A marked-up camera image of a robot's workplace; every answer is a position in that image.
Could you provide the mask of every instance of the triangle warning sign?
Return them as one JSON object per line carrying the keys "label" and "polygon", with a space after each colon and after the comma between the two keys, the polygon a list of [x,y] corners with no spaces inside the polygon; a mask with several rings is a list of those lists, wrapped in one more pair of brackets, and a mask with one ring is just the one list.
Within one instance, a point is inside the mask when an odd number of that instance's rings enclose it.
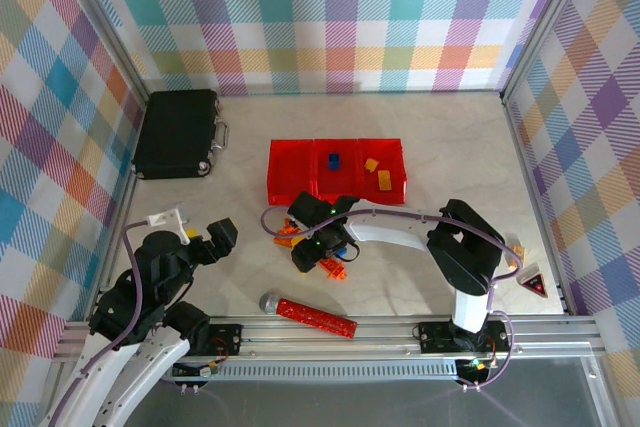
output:
{"label": "triangle warning sign", "polygon": [[544,278],[542,277],[542,272],[538,272],[532,277],[525,279],[524,281],[520,282],[520,285],[522,285],[525,289],[530,290],[534,294],[538,294],[540,297],[544,297],[545,299],[549,297],[547,295],[547,289],[544,286]]}

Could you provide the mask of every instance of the blue block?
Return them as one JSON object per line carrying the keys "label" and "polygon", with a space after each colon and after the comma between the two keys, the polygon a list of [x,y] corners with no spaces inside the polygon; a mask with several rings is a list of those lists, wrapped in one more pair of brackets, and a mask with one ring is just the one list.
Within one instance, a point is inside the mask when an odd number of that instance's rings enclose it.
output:
{"label": "blue block", "polygon": [[338,170],[340,168],[340,154],[329,154],[329,170]]}

